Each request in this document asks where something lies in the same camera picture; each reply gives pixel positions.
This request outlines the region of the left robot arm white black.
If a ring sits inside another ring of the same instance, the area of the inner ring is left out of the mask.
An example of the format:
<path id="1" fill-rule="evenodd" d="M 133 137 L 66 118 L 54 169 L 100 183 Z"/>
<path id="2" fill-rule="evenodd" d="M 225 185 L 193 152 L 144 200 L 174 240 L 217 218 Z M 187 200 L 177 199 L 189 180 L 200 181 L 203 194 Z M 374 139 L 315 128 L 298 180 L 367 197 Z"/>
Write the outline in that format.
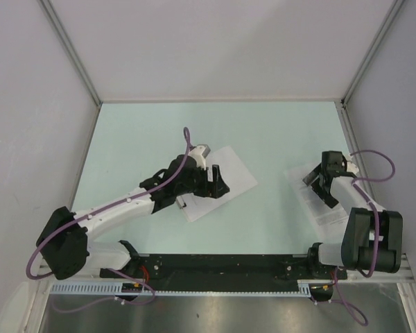
<path id="1" fill-rule="evenodd" d="M 204 167 L 179 155 L 123 198 L 84 212 L 56 209 L 36 245 L 57 280 L 93 270 L 102 278 L 115 278 L 117 272 L 129 278 L 140 269 L 139 253 L 128 241 L 104 244 L 99 236 L 167 208 L 182 195 L 219 199 L 229 191 L 217 164 Z"/>

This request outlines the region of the sparse text paper sheet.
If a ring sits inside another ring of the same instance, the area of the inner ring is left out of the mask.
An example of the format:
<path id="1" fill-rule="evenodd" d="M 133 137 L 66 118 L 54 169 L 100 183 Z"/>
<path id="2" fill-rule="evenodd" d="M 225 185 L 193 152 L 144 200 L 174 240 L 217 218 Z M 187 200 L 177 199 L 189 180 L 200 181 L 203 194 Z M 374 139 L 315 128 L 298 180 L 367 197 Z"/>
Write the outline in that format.
<path id="1" fill-rule="evenodd" d="M 188 222 L 192 223 L 221 205 L 257 186 L 257 180 L 231 146 L 207 156 L 208 194 L 215 198 L 185 194 L 177 204 Z"/>

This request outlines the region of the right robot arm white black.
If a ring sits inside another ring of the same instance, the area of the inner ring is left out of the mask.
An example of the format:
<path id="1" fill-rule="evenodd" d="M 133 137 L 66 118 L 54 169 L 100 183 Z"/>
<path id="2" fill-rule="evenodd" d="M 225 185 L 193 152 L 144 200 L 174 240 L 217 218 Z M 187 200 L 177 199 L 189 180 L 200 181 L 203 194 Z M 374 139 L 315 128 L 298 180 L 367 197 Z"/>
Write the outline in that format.
<path id="1" fill-rule="evenodd" d="M 391 167 L 384 178 L 358 177 L 350 169 L 352 157 L 373 153 Z M 401 266 L 403 216 L 378 204 L 359 185 L 360 182 L 386 182 L 396 174 L 394 162 L 385 154 L 365 149 L 344 155 L 340 151 L 322 152 L 321 162 L 302 182 L 328 207 L 341 205 L 348 214 L 342 240 L 314 243 L 308 250 L 306 271 L 323 278 L 334 268 L 358 271 L 365 278 L 375 272 L 396 273 Z"/>

